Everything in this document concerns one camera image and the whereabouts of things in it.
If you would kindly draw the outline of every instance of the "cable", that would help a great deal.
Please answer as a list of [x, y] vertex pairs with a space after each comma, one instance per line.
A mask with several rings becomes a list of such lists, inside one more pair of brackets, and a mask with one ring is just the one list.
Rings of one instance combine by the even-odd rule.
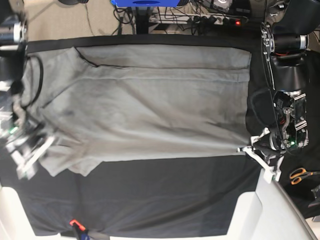
[[113, 35], [116, 33], [116, 31], [118, 31], [118, 29], [119, 29], [119, 27], [117, 27], [117, 28], [113, 31], [113, 33], [111, 33], [111, 36], [113, 36]]
[[90, 32], [92, 34], [92, 36], [96, 36], [94, 34], [94, 32], [92, 31], [92, 27], [91, 27], [91, 22], [90, 22], [90, 18], [89, 18], [89, 11], [88, 11], [88, 7], [87, 7], [87, 4], [83, 4], [84, 8], [85, 8], [85, 11], [86, 11], [86, 19], [87, 19], [87, 22], [89, 24], [89, 28], [90, 28]]
[[[172, 20], [173, 19], [173, 21], [174, 20], [177, 20], [177, 18], [182, 18], [183, 16], [177, 16], [177, 15], [175, 15], [174, 14], [174, 16], [173, 17], [169, 17], [169, 18], [167, 18], [167, 9], [168, 9], [168, 7], [165, 7], [165, 12], [164, 12], [164, 19], [165, 20]], [[188, 20], [186, 21], [186, 20], [179, 20], [179, 22], [188, 22]]]
[[51, 3], [49, 3], [47, 6], [45, 6], [42, 10], [40, 10], [39, 12], [37, 12], [37, 14], [35, 14], [33, 17], [31, 17], [29, 19], [29, 24], [34, 21], [37, 17], [39, 17], [41, 14], [43, 14], [46, 10], [48, 10], [53, 4], [56, 4], [56, 1], [53, 1]]
[[43, 64], [41, 58], [37, 55], [28, 56], [27, 60], [30, 60], [31, 58], [37, 59], [37, 61], [39, 63], [39, 70], [40, 70], [39, 84], [38, 84], [38, 89], [36, 91], [34, 98], [27, 105], [21, 106], [22, 109], [24, 109], [24, 110], [26, 110], [28, 107], [32, 106], [38, 100], [40, 93], [42, 91], [42, 86], [44, 84], [44, 64]]
[[160, 20], [160, 22], [162, 23], [161, 14], [160, 14], [160, 9], [159, 9], [159, 7], [157, 7], [157, 8], [158, 8], [159, 20]]
[[200, 17], [201, 17], [201, 13], [205, 13], [202, 9], [201, 9], [201, 5], [198, 5], [198, 3], [195, 1], [194, 2], [195, 3], [195, 5], [196, 5], [196, 11], [198, 12], [198, 9], [200, 9], [200, 12], [199, 12], [199, 14], [200, 14]]
[[135, 35], [136, 34], [136, 28], [135, 28], [135, 23], [133, 21], [134, 15], [129, 12], [128, 8], [117, 8], [116, 5], [113, 5], [113, 7], [114, 7], [113, 16], [119, 22], [119, 26], [111, 35], [115, 34], [115, 32], [117, 30], [122, 28], [121, 24], [124, 24], [124, 25], [130, 24], [131, 28], [132, 28], [132, 34]]
[[[217, 12], [219, 12], [220, 14], [224, 15], [226, 12], [221, 10], [219, 7], [217, 7], [216, 5], [212, 4], [212, 2], [208, 1], [208, 0], [194, 0], [195, 2], [199, 3], [201, 6], [203, 6], [204, 8], [206, 8], [208, 11], [211, 10], [215, 10]], [[206, 1], [207, 3], [210, 4], [210, 7], [207, 7], [203, 4], [203, 1]]]
[[199, 13], [198, 13], [198, 10], [195, 8], [195, 6], [192, 4], [191, 1], [189, 2], [189, 5], [191, 6], [192, 10], [193, 10], [196, 14], [199, 14]]
[[[122, 21], [119, 18], [120, 17], [119, 14], [121, 14], [121, 13], [127, 14], [128, 18], [129, 18], [129, 20], [127, 22]], [[132, 22], [132, 20], [134, 18], [133, 15], [130, 15], [130, 13], [128, 12], [127, 8], [126, 9], [123, 9], [123, 8], [118, 9], [117, 6], [115, 6], [115, 5], [114, 5], [114, 10], [113, 10], [113, 15], [114, 15], [115, 19], [117, 19], [118, 22], [122, 23], [122, 24], [131, 24], [131, 22]]]
[[193, 2], [197, 5], [199, 4], [200, 6], [204, 7], [205, 9], [207, 9], [210, 13], [205, 13], [205, 15], [222, 15], [223, 17], [229, 17], [229, 18], [239, 18], [239, 19], [245, 19], [245, 23], [249, 22], [249, 18], [247, 18], [246, 16], [242, 16], [242, 15], [230, 15], [230, 14], [226, 14], [224, 11], [222, 11], [221, 9], [218, 9], [217, 7], [213, 6], [213, 9], [203, 5], [203, 3], [201, 2], [202, 0], [193, 0]]
[[[176, 16], [175, 14], [174, 14], [174, 12], [172, 11], [172, 7], [170, 7], [170, 12], [171, 12], [171, 14], [172, 14], [172, 16]], [[178, 18], [176, 17], [174, 20], [173, 20], [173, 22], [176, 20], [176, 24], [178, 25]]]
[[173, 7], [173, 9], [175, 9], [175, 10], [179, 11], [180, 13], [182, 13], [182, 14], [188, 16], [189, 18], [191, 18], [190, 15], [186, 14], [185, 12], [181, 11], [180, 9], [178, 9], [178, 8], [176, 8], [176, 7]]
[[270, 88], [269, 88], [269, 87], [264, 87], [264, 88], [262, 88], [262, 89], [259, 89], [258, 91], [255, 91], [255, 92], [249, 97], [253, 114], [254, 114], [255, 118], [257, 119], [257, 121], [259, 122], [259, 124], [260, 124], [262, 127], [268, 126], [268, 124], [267, 124], [266, 122], [264, 122], [264, 121], [260, 118], [260, 116], [258, 115], [257, 110], [256, 110], [256, 106], [255, 106], [255, 102], [256, 102], [255, 99], [256, 99], [256, 97], [258, 97], [259, 95], [264, 94], [264, 93], [269, 92], [269, 91], [270, 91]]

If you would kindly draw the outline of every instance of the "black cable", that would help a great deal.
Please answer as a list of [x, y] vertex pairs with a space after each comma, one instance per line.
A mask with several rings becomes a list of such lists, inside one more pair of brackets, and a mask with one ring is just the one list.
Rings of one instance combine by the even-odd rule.
[[157, 7], [157, 8], [158, 8], [159, 20], [160, 20], [160, 22], [162, 23], [161, 14], [160, 14], [160, 9], [159, 9], [159, 7]]
[[194, 22], [192, 21], [191, 22], [191, 35], [195, 35], [196, 32], [197, 32], [197, 28], [194, 30]]
[[[204, 8], [206, 8], [207, 10], [215, 10], [217, 12], [219, 12], [222, 15], [225, 15], [225, 11], [221, 10], [219, 7], [217, 7], [216, 5], [212, 4], [210, 1], [208, 0], [194, 0], [195, 2], [198, 2], [201, 6], [203, 6]], [[207, 7], [203, 4], [203, 1], [206, 1], [207, 3], [210, 4], [210, 7]]]
[[172, 7], [170, 7], [170, 12], [171, 12], [171, 14], [172, 14], [172, 16], [174, 16], [174, 20], [173, 20], [173, 22], [176, 20], [176, 24], [178, 24], [178, 18], [176, 17], [176, 15], [174, 14], [174, 12], [172, 11]]
[[179, 11], [180, 13], [182, 13], [182, 14], [188, 16], [189, 18], [191, 18], [190, 15], [186, 14], [185, 12], [181, 11], [180, 9], [178, 9], [178, 8], [176, 8], [176, 7], [173, 7], [173, 9], [175, 9], [175, 10]]
[[169, 18], [167, 18], [167, 9], [168, 9], [168, 7], [165, 7], [165, 12], [164, 12], [164, 19], [165, 20], [177, 20], [177, 18], [181, 18], [181, 17], [183, 17], [183, 16], [176, 16], [176, 15], [174, 15], [174, 17], [169, 17]]
[[40, 70], [39, 83], [38, 83], [38, 89], [36, 91], [34, 98], [27, 105], [21, 106], [22, 109], [24, 109], [24, 110], [26, 110], [28, 107], [32, 106], [38, 100], [40, 93], [42, 91], [42, 86], [44, 84], [44, 64], [43, 64], [41, 58], [37, 55], [28, 56], [27, 60], [30, 60], [31, 58], [37, 59], [37, 61], [39, 63], [39, 70]]
[[132, 28], [132, 34], [133, 34], [133, 35], [136, 35], [137, 33], [136, 33], [136, 28], [135, 28], [135, 23], [134, 23], [134, 21], [131, 21], [131, 28]]
[[266, 127], [268, 126], [268, 124], [266, 122], [264, 122], [260, 116], [258, 115], [257, 113], [257, 110], [256, 110], [256, 106], [254, 104], [255, 102], [255, 99], [257, 96], [261, 95], [261, 94], [264, 94], [266, 92], [269, 92], [270, 91], [270, 88], [269, 87], [264, 87], [258, 91], [255, 91], [250, 97], [249, 97], [249, 100], [250, 100], [250, 104], [251, 104], [251, 107], [252, 107], [252, 111], [253, 111], [253, 114], [255, 116], [255, 118], [257, 119], [257, 121], [259, 122], [259, 124], [262, 126], [262, 127]]
[[[119, 19], [119, 17], [120, 17], [119, 14], [121, 14], [121, 13], [124, 13], [124, 14], [126, 14], [128, 16], [129, 20], [127, 22]], [[118, 9], [117, 6], [115, 6], [115, 5], [114, 5], [114, 10], [113, 10], [113, 16], [115, 17], [115, 19], [118, 20], [119, 23], [122, 23], [122, 24], [125, 24], [125, 25], [126, 24], [131, 24], [131, 22], [132, 22], [132, 20], [134, 18], [133, 15], [130, 15], [128, 9]]]
[[186, 29], [181, 25], [181, 24], [176, 24], [177, 26], [178, 26], [178, 28], [182, 31], [182, 32], [184, 32]]
[[[119, 17], [121, 22], [123, 22], [124, 18], [125, 18], [124, 16]], [[122, 35], [122, 23], [121, 22], [119, 22], [119, 26], [118, 26], [118, 33], [117, 33], [118, 36]]]
[[192, 27], [186, 27], [186, 28], [183, 28], [183, 31], [185, 31], [185, 30], [188, 30], [188, 29], [192, 29]]
[[204, 14], [205, 12], [202, 11], [201, 5], [199, 5], [197, 1], [194, 1], [194, 3], [195, 3], [195, 5], [196, 5], [195, 11], [196, 11], [196, 13], [199, 14], [200, 17], [201, 17], [201, 13]]
[[49, 9], [53, 4], [55, 4], [56, 2], [53, 1], [51, 3], [49, 3], [47, 6], [45, 6], [42, 10], [40, 10], [39, 12], [37, 12], [33, 17], [28, 19], [28, 23], [30, 24], [32, 21], [34, 21], [37, 17], [39, 17], [41, 14], [43, 14], [47, 9]]
[[249, 18], [247, 18], [246, 16], [242, 16], [242, 15], [230, 15], [225, 13], [224, 11], [218, 9], [216, 6], [213, 6], [213, 9], [205, 6], [201, 0], [194, 0], [194, 3], [199, 3], [202, 7], [204, 7], [205, 9], [207, 9], [208, 11], [211, 11], [211, 14], [221, 14], [223, 17], [229, 17], [229, 18], [240, 18], [240, 19], [245, 19], [245, 23], [249, 22]]
[[113, 33], [111, 33], [111, 36], [113, 36], [113, 35], [116, 33], [116, 31], [118, 31], [118, 29], [119, 29], [119, 27], [117, 27], [117, 28], [113, 31]]
[[87, 22], [89, 24], [90, 32], [91, 32], [92, 36], [95, 36], [94, 32], [92, 31], [87, 4], [83, 4], [83, 5], [84, 5], [85, 11], [86, 11], [86, 19], [87, 19]]

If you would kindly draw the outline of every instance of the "orange clamp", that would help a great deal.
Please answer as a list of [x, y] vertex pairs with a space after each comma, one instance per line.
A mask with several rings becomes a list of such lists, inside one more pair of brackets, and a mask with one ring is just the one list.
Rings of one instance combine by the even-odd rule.
[[75, 220], [75, 219], [71, 220], [71, 221], [69, 222], [69, 224], [70, 224], [71, 226], [73, 226], [74, 224], [77, 224], [77, 226], [79, 227], [79, 229], [80, 229], [81, 231], [85, 231], [85, 230], [86, 230], [85, 226], [83, 226], [82, 224], [80, 224], [80, 223], [79, 223], [77, 220]]

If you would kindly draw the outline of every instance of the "white surface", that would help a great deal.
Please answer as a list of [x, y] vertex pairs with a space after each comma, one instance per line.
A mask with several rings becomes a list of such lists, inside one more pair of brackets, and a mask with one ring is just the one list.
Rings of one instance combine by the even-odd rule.
[[228, 230], [228, 239], [251, 239], [263, 206], [255, 192], [245, 192], [240, 195], [236, 203], [231, 224]]
[[262, 214], [253, 240], [312, 240], [317, 239], [307, 222], [277, 182], [267, 184], [262, 179], [256, 194], [262, 203]]
[[1, 240], [24, 240], [35, 236], [17, 192], [9, 187], [0, 190], [0, 231]]
[[308, 223], [308, 225], [310, 226], [310, 228], [312, 229], [314, 235], [320, 239], [320, 222], [313, 222], [312, 221], [313, 217], [308, 218], [306, 220], [306, 222]]

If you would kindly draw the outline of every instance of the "floor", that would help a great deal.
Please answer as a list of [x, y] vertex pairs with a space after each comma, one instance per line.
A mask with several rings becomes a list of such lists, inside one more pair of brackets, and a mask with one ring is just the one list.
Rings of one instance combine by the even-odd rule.
[[[29, 41], [111, 35], [118, 27], [108, 0], [67, 6], [58, 0], [24, 0], [29, 19]], [[131, 34], [130, 25], [123, 34]]]

